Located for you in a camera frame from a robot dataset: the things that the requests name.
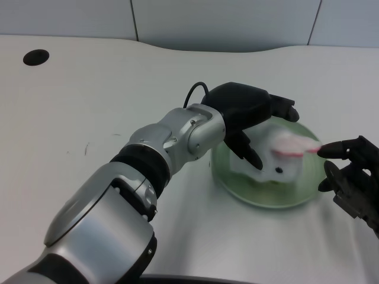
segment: plush toy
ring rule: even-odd
[[[296,135],[270,121],[248,128],[244,132],[250,139],[250,147],[261,158],[263,169],[256,169],[230,151],[230,170],[247,175],[257,182],[296,181],[302,173],[305,152],[316,153],[321,147],[319,141]]]

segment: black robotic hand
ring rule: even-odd
[[[319,191],[334,191],[334,202],[351,217],[366,221],[379,238],[379,149],[363,136],[321,147],[317,154],[326,159],[349,159],[343,169],[326,161],[326,179]]]
[[[268,120],[272,115],[296,122],[299,115],[294,101],[270,95],[267,91],[239,83],[226,83],[214,88],[201,101],[221,113],[226,135],[224,142],[240,158],[262,170],[261,158],[250,148],[244,129]]]

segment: silver robotic arm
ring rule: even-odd
[[[293,101],[251,86],[228,83],[206,94],[202,104],[173,109],[158,123],[137,130],[58,212],[41,256],[4,283],[138,280],[156,251],[149,221],[171,177],[223,140],[256,164],[248,141],[240,139],[242,129],[271,115],[298,119]]]

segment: glass plate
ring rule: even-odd
[[[281,118],[270,118],[272,123],[287,127],[293,133],[319,139],[300,123]],[[214,180],[235,197],[256,206],[266,208],[288,208],[314,198],[319,183],[325,178],[324,162],[316,154],[306,153],[303,157],[303,172],[294,183],[256,182],[246,175],[233,173],[229,169],[230,149],[221,143],[211,152],[211,168]]]

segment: white wall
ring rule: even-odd
[[[136,39],[130,0],[1,0],[0,34]]]
[[[379,1],[323,0],[310,44],[379,47]]]
[[[133,0],[139,40],[201,51],[306,45],[320,0]]]
[[[379,0],[1,0],[0,34],[138,40],[131,1],[139,40],[169,49],[379,47]]]

